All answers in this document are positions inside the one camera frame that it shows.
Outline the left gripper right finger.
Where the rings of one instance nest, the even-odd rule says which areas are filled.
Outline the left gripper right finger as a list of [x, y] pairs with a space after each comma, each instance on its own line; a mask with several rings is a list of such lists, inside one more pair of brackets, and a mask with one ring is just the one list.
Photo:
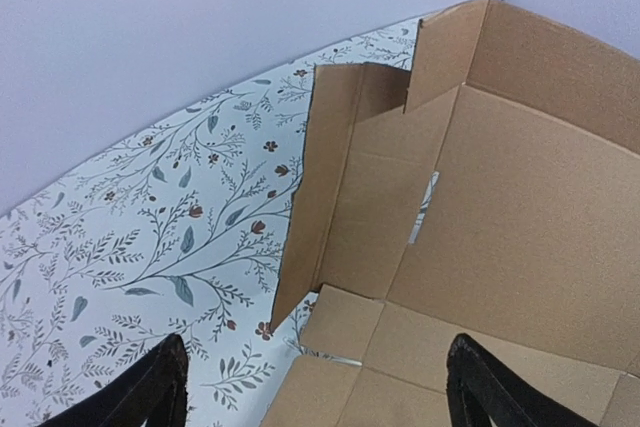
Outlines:
[[466, 333], [452, 341], [446, 367], [447, 405], [454, 427], [593, 424], [536, 390]]

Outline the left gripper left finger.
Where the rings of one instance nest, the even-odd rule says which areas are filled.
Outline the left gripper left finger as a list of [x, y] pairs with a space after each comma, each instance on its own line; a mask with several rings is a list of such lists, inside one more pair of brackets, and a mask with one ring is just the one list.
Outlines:
[[184, 342], [170, 334], [107, 386], [42, 426], [184, 426], [187, 378]]

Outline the brown cardboard box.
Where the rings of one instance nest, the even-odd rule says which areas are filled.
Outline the brown cardboard box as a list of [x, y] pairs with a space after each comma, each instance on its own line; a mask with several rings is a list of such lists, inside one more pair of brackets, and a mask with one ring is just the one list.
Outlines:
[[496, 0], [412, 67], [320, 65], [272, 309], [307, 353], [267, 426], [452, 426], [466, 333], [591, 426], [639, 422], [639, 63]]

